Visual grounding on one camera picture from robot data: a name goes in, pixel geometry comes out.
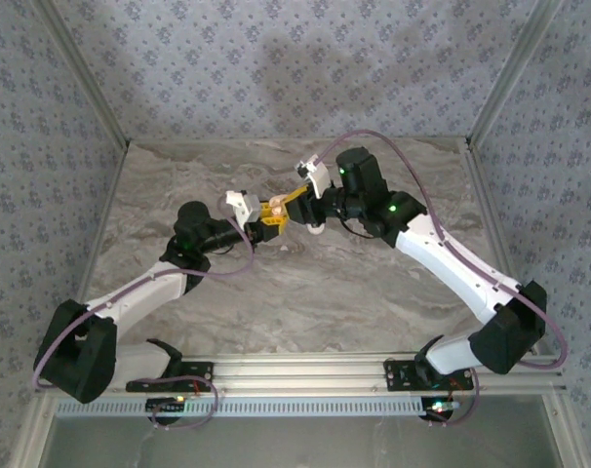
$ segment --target purple cable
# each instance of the purple cable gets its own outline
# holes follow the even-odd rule
[[[161,404],[157,405],[152,410],[152,415],[150,416],[150,420],[152,421],[152,424],[155,427],[155,429],[164,429],[166,431],[174,431],[174,430],[179,430],[179,429],[195,429],[195,428],[203,426],[207,422],[209,422],[209,420],[216,413],[217,405],[219,404],[219,395],[217,392],[217,388],[213,385],[213,383],[210,380],[207,380],[206,378],[199,377],[197,375],[182,375],[180,377],[140,378],[138,380],[134,380],[134,382],[137,382],[137,383],[172,383],[172,382],[184,382],[185,380],[201,382],[210,388],[211,393],[213,393],[213,395],[214,395],[214,403],[211,405],[211,409],[209,410],[209,412],[207,414],[205,414],[205,417],[203,417],[200,421],[190,422],[189,424],[180,424],[177,426],[165,426],[165,425],[157,422],[157,414],[159,413],[159,411],[161,411],[162,407],[169,405],[169,403],[161,403]]]
[[[425,205],[427,206],[428,212],[430,213],[430,216],[432,217],[432,223],[434,224],[434,229],[435,229],[437,235],[439,236],[439,239],[443,243],[443,245],[445,245],[445,247],[448,249],[448,251],[450,251],[450,253],[452,253],[453,256],[455,256],[464,266],[469,268],[473,273],[477,274],[482,279],[488,281],[493,286],[496,285],[497,284],[496,278],[492,277],[489,273],[482,271],[482,269],[480,269],[477,265],[473,264],[469,259],[465,258],[462,255],[462,253],[457,251],[455,249],[455,247],[445,238],[445,232],[443,231],[443,226],[441,225],[441,221],[439,220],[439,217],[436,215],[436,211],[434,210],[434,205],[432,204],[432,200],[430,200],[430,196],[428,195],[428,192],[425,189],[425,185],[421,182],[421,179],[419,178],[416,171],[414,170],[413,165],[408,160],[408,158],[404,155],[402,150],[400,150],[400,148],[398,148],[397,145],[393,141],[391,141],[388,137],[386,137],[383,134],[376,132],[374,130],[353,130],[353,131],[343,134],[343,135],[339,136],[337,139],[335,139],[335,141],[333,141],[324,151],[322,151],[320,156],[315,161],[315,165],[317,166],[319,163],[321,163],[322,160],[326,156],[328,156],[328,154],[333,149],[335,149],[340,143],[342,143],[346,139],[348,139],[350,137],[354,137],[356,135],[371,135],[373,137],[377,137],[377,138],[381,139],[382,141],[384,141],[386,144],[388,144],[391,147],[391,149],[393,149],[393,151],[400,157],[400,159],[402,160],[402,162],[404,163],[406,168],[409,170],[409,172],[411,173],[411,176],[413,176],[414,181],[416,182],[417,186],[419,187],[421,195],[423,195],[423,199],[425,200]],[[567,359],[567,355],[569,353],[569,347],[567,345],[567,341],[566,341],[564,335],[562,334],[562,332],[560,331],[560,329],[558,328],[556,323],[547,314],[545,314],[542,310],[540,310],[540,307],[538,307],[537,305],[532,303],[529,299],[525,298],[523,295],[519,294],[519,292],[513,290],[512,288],[507,287],[506,285],[498,285],[497,287],[500,288],[505,293],[510,294],[515,299],[521,301],[527,307],[529,307],[533,313],[535,313],[538,317],[540,317],[545,322],[545,324],[547,324],[549,326],[549,328],[553,331],[553,333],[555,333],[556,338],[558,339],[558,342],[560,343],[560,356],[553,363],[535,364],[535,363],[527,363],[525,361],[521,361],[519,364],[521,364],[522,366],[525,366],[527,368],[541,369],[541,370],[546,370],[546,371],[553,370],[553,369],[556,369],[559,366],[561,366],[565,362],[565,360]]]
[[[217,208],[224,215],[224,212],[221,209],[221,203],[223,200],[224,200],[224,197],[221,197],[217,201]],[[93,309],[88,310],[83,315],[81,315],[80,317],[75,319],[65,329],[63,329],[63,331],[58,335],[58,337],[55,338],[55,340],[51,343],[51,346],[49,347],[49,349],[46,350],[46,352],[42,356],[42,359],[40,359],[37,366],[35,367],[35,370],[33,371],[33,375],[31,377],[31,385],[33,386],[33,388],[35,388],[37,390],[44,390],[47,388],[55,388],[55,385],[43,385],[40,383],[40,374],[42,373],[42,369],[47,365],[47,363],[51,359],[51,356],[53,356],[55,351],[58,349],[59,345],[74,331],[74,329],[76,329],[79,325],[81,325],[83,322],[88,320],[93,315],[97,314],[98,312],[100,312],[101,310],[106,308],[107,303],[115,304],[120,299],[122,299],[124,296],[126,296],[129,293],[132,293],[137,288],[140,288],[141,286],[145,285],[149,281],[154,281],[155,279],[161,278],[162,276],[166,276],[166,275],[172,275],[175,273],[183,273],[185,275],[202,276],[205,278],[230,278],[231,276],[235,276],[235,275],[238,275],[241,273],[245,273],[246,271],[249,271],[253,266],[253,262],[255,261],[255,250],[253,248],[253,245],[250,242],[250,239],[248,239],[248,236],[243,231],[243,229],[241,229],[239,227],[237,222],[235,222],[233,219],[231,219],[228,214],[226,214],[225,216],[226,216],[226,220],[228,222],[230,222],[230,224],[235,228],[235,230],[242,237],[244,244],[246,245],[246,247],[248,248],[248,252],[250,253],[250,256],[248,258],[248,262],[243,267],[241,267],[240,269],[235,270],[235,271],[230,271],[228,273],[212,273],[212,272],[208,272],[208,271],[188,270],[188,269],[184,269],[184,268],[171,268],[169,270],[163,270],[158,273],[155,273],[152,277],[147,276],[145,278],[137,280],[136,282],[128,285],[126,288],[121,290],[119,293],[113,295],[107,302],[97,305]]]

